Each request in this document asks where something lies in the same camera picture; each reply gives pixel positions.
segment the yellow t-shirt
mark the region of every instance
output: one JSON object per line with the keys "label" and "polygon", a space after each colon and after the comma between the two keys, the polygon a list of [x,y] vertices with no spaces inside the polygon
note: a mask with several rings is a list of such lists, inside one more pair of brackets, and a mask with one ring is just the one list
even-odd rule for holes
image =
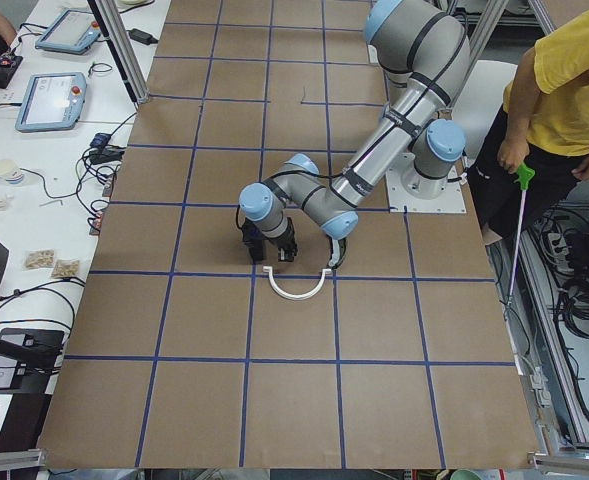
{"label": "yellow t-shirt", "polygon": [[[589,154],[589,10],[534,46],[536,83],[543,92],[527,140],[551,153]],[[509,110],[512,84],[505,89]]]}

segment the green-handled stick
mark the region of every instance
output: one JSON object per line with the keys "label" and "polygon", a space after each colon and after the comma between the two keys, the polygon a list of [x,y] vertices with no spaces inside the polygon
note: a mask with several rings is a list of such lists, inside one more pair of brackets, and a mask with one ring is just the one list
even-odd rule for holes
{"label": "green-handled stick", "polygon": [[516,280],[516,265],[518,261],[518,247],[521,243],[521,229],[523,228],[523,212],[525,211],[525,197],[527,196],[527,189],[530,186],[530,180],[534,178],[536,172],[525,165],[525,162],[519,165],[516,170],[518,175],[518,182],[521,185],[521,208],[518,212],[518,226],[516,227],[516,238],[514,240],[514,256],[512,259],[512,273],[510,274],[510,289],[507,294],[507,304],[512,303],[512,294],[514,293],[514,282]]}

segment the green handle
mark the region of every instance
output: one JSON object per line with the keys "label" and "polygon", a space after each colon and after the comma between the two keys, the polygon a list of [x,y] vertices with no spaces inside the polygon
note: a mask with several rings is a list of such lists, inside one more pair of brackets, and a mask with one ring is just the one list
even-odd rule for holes
{"label": "green handle", "polygon": [[516,181],[521,184],[521,190],[527,190],[530,180],[534,178],[536,172],[523,162],[519,165],[518,170],[516,170],[516,175],[518,175],[518,180]]}

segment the robotic arm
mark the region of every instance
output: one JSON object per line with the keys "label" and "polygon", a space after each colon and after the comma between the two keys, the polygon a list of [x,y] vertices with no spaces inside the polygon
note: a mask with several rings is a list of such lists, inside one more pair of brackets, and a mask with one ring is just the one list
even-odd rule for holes
{"label": "robotic arm", "polygon": [[[447,177],[461,155],[465,139],[460,128],[446,120],[431,122],[463,87],[469,44],[460,23],[424,0],[378,0],[367,19],[365,38],[376,47],[391,86],[390,105],[378,128],[343,172],[332,177],[329,187],[319,182],[316,165],[296,154],[270,178],[243,189],[239,199],[246,217],[243,241],[255,261],[263,260],[264,238],[278,248],[280,261],[293,261],[294,227],[283,214],[285,206],[293,203],[331,239],[328,266],[337,268],[345,238],[358,223],[354,210],[408,147],[416,150],[412,170],[427,185]],[[412,189],[421,191],[420,182],[412,181]],[[417,196],[433,195],[429,190],[433,188],[423,188]]]}

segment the blue joint cap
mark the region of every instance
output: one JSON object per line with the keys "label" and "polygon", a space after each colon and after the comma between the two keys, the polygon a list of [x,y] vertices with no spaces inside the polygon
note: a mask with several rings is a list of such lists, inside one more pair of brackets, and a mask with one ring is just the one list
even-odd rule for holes
{"label": "blue joint cap", "polygon": [[342,240],[347,237],[358,223],[358,214],[356,212],[343,212],[328,220],[321,228],[334,240]]}
{"label": "blue joint cap", "polygon": [[238,203],[248,219],[259,222],[272,210],[274,196],[272,191],[262,183],[253,183],[241,191]]}
{"label": "blue joint cap", "polygon": [[376,5],[372,7],[370,15],[365,22],[365,30],[363,36],[368,45],[371,44],[374,35],[379,31],[385,20],[392,14],[403,0],[378,0]]}
{"label": "blue joint cap", "polygon": [[453,163],[465,149],[465,133],[452,120],[440,118],[427,127],[427,144],[438,158]]}
{"label": "blue joint cap", "polygon": [[303,155],[302,153],[297,153],[285,163],[297,165],[303,168],[304,170],[313,173],[314,175],[319,174],[318,167],[316,166],[316,164],[312,160],[310,160],[310,158],[307,155]]}

